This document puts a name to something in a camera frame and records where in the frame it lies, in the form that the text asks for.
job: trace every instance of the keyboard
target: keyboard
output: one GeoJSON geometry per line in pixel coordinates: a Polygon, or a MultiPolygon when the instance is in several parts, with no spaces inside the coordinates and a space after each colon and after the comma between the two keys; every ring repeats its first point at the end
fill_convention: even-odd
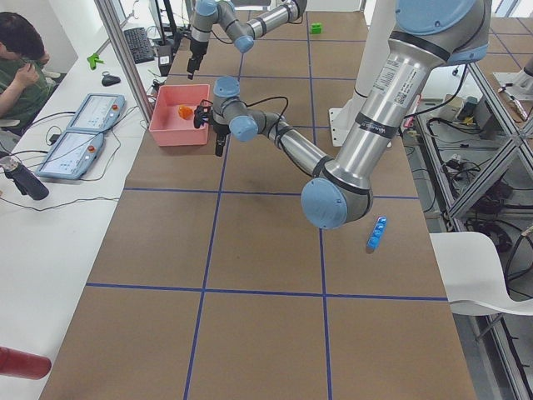
{"type": "Polygon", "coordinates": [[[144,27],[133,27],[124,31],[127,46],[132,52],[135,64],[145,63],[154,59],[152,45],[144,27]]]}

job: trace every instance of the red bottle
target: red bottle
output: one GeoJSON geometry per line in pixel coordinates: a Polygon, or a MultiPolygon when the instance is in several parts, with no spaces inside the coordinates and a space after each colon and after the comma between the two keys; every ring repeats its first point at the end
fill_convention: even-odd
{"type": "Polygon", "coordinates": [[[48,374],[51,367],[52,362],[49,358],[0,347],[0,375],[41,379],[48,374]]]}

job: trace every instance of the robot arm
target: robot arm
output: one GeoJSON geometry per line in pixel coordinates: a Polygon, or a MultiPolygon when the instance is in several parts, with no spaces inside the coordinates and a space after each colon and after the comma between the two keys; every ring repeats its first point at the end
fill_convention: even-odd
{"type": "Polygon", "coordinates": [[[191,28],[192,57],[187,65],[189,79],[200,69],[203,56],[207,53],[213,25],[219,24],[235,47],[246,53],[260,38],[285,23],[296,21],[306,11],[307,0],[286,0],[281,6],[265,12],[248,22],[240,22],[230,1],[198,0],[191,28]]]}
{"type": "Polygon", "coordinates": [[[211,120],[217,134],[270,138],[313,177],[301,194],[307,218],[319,228],[338,228],[370,210],[371,173],[430,72],[484,57],[490,16],[491,0],[398,0],[391,52],[336,158],[277,114],[248,110],[231,77],[217,80],[211,120]]]}

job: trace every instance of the black hair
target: black hair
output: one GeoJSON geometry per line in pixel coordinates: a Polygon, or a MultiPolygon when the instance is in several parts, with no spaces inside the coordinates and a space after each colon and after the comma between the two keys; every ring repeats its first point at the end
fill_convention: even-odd
{"type": "Polygon", "coordinates": [[[9,52],[32,60],[44,55],[41,35],[25,17],[16,12],[0,12],[0,42],[9,52]]]}

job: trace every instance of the black water bottle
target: black water bottle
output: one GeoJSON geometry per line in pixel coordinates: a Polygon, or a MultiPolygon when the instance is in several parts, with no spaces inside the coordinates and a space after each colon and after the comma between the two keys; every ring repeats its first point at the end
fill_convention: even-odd
{"type": "Polygon", "coordinates": [[[17,159],[2,157],[0,167],[3,168],[6,178],[15,182],[22,195],[27,194],[33,200],[43,200],[48,195],[48,189],[17,159]]]}

